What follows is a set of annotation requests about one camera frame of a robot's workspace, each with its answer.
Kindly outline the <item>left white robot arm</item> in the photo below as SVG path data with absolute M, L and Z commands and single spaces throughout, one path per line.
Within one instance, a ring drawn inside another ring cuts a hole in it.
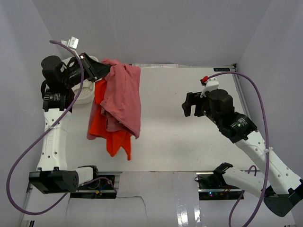
M 41 90 L 46 135 L 37 169 L 29 173 L 29 182 L 43 194 L 74 193 L 83 184 L 94 189 L 100 183 L 96 166 L 74 170 L 67 167 L 67 130 L 75 98 L 72 88 L 85 80 L 95 82 L 104 78 L 110 66 L 82 53 L 79 60 L 72 57 L 68 63 L 58 56 L 48 56 L 41 67 L 45 78 Z

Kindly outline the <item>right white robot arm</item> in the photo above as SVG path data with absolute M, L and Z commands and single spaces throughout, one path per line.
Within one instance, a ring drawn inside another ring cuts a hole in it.
M 272 150 L 267 149 L 265 140 L 251 119 L 235 111 L 233 98 L 223 89 L 205 94 L 187 93 L 182 104 L 184 115 L 191 115 L 195 107 L 196 117 L 206 116 L 219 132 L 241 149 L 259 168 L 266 169 L 266 154 L 269 154 L 269 171 L 266 180 L 264 203 L 275 215 L 284 217 L 303 199 L 303 180 L 294 173 Z

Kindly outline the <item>pink t-shirt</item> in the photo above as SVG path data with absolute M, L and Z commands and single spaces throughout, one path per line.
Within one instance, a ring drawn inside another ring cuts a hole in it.
M 107 82 L 104 100 L 100 104 L 96 104 L 96 100 L 92 102 L 88 128 L 92 126 L 98 107 L 101 107 L 101 113 L 108 120 L 107 131 L 126 130 L 137 139 L 141 131 L 141 69 L 108 58 L 104 58 L 102 63 L 111 69 L 103 79 Z

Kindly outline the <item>orange t-shirt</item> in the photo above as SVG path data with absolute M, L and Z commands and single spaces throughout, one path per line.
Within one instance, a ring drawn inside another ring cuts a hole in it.
M 101 102 L 104 100 L 104 95 L 107 87 L 105 80 L 100 80 L 95 84 L 95 97 L 92 103 L 92 108 L 89 118 L 87 139 L 103 138 L 106 140 L 106 150 L 111 157 L 114 157 L 119 149 L 124 149 L 127 160 L 131 160 L 131 134 L 124 129 L 108 129 L 108 121 L 112 118 L 102 112 Z

